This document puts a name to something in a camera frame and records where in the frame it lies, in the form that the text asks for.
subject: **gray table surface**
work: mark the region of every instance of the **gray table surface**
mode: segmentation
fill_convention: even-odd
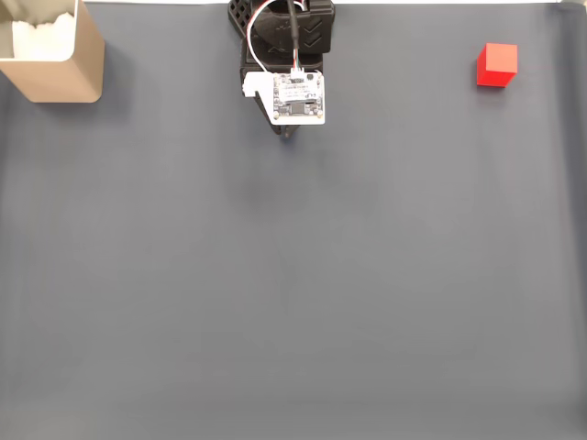
[[[2,440],[585,438],[584,9],[340,6],[286,144],[224,6],[90,9],[97,104],[0,80]]]

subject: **tan box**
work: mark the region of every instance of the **tan box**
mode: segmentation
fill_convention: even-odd
[[[105,43],[82,0],[75,3],[68,60],[0,58],[0,71],[33,103],[93,103],[102,95]]]

